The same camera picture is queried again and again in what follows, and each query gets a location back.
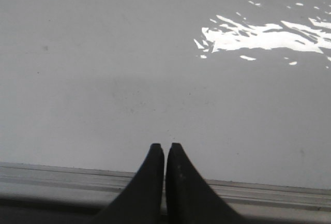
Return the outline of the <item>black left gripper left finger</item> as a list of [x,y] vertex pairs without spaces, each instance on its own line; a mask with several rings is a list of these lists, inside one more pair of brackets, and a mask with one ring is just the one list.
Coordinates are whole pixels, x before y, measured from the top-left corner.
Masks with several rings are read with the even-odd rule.
[[154,143],[126,188],[89,223],[158,223],[163,174],[164,153]]

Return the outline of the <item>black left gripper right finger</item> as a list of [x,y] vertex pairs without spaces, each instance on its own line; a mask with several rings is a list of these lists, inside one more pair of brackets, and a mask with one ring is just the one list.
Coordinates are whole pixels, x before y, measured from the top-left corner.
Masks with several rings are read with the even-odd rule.
[[211,189],[179,143],[169,150],[165,178],[169,223],[248,223]]

